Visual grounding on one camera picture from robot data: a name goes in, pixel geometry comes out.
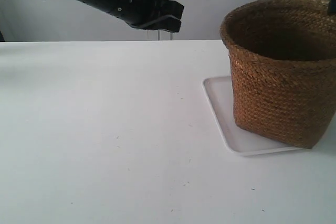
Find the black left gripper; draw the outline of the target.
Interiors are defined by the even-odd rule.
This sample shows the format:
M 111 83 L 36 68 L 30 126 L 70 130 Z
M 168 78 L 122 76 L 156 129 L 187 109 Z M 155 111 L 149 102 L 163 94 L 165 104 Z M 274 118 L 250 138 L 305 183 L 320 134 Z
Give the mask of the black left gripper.
M 172 0 L 111 0 L 108 14 L 138 30 L 178 33 L 184 5 Z

